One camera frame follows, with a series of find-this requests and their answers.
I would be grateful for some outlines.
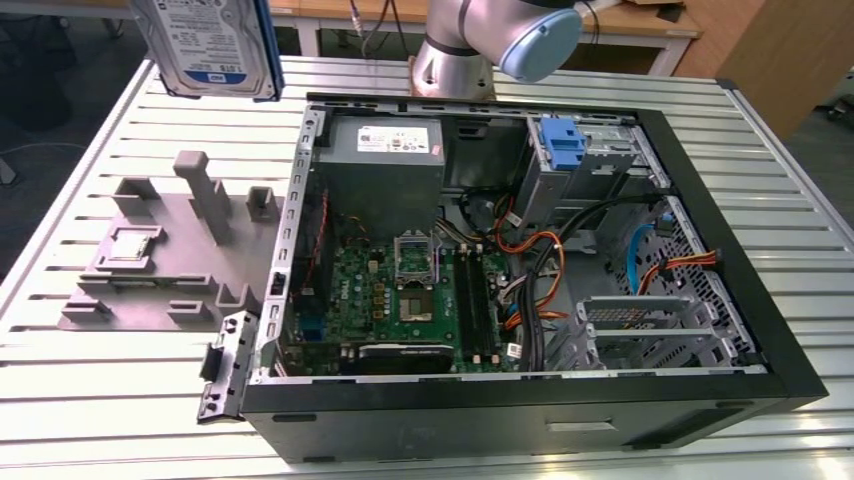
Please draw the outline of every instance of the black clip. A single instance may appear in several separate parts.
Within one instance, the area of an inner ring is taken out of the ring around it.
[[[199,376],[206,382],[215,382],[219,376],[219,367],[223,363],[225,347],[214,348],[214,345],[209,343],[209,350],[205,354],[205,360],[202,361],[202,372]]]
[[[668,257],[662,257],[658,261],[658,275],[662,277],[664,281],[673,282],[676,278],[673,276],[673,271],[668,269],[668,262],[670,262]]]

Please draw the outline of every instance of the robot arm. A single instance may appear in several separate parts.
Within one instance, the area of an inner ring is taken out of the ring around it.
[[[569,58],[582,33],[573,0],[433,0],[413,68],[420,95],[486,98],[493,65],[537,82]]]

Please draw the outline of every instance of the hard drive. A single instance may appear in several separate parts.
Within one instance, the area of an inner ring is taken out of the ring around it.
[[[267,0],[131,0],[170,95],[278,100],[285,87]]]

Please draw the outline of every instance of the green circuit board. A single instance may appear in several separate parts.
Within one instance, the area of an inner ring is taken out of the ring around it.
[[[464,359],[454,286],[454,252],[432,253],[437,268],[432,286],[398,288],[396,252],[392,245],[349,246],[336,253],[330,310],[324,319],[301,320],[322,329],[308,344],[306,363],[314,375],[333,373],[330,357],[338,355],[332,345],[342,343],[438,343],[456,348],[456,371],[500,372],[506,365],[492,359],[474,363]],[[430,258],[414,249],[402,249],[406,271],[430,269]],[[485,274],[496,280],[506,272],[500,254],[484,256]]]

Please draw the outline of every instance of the open computer tower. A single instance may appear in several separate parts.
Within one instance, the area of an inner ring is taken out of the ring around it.
[[[199,421],[289,461],[672,448],[827,395],[661,112],[312,95],[286,195]]]

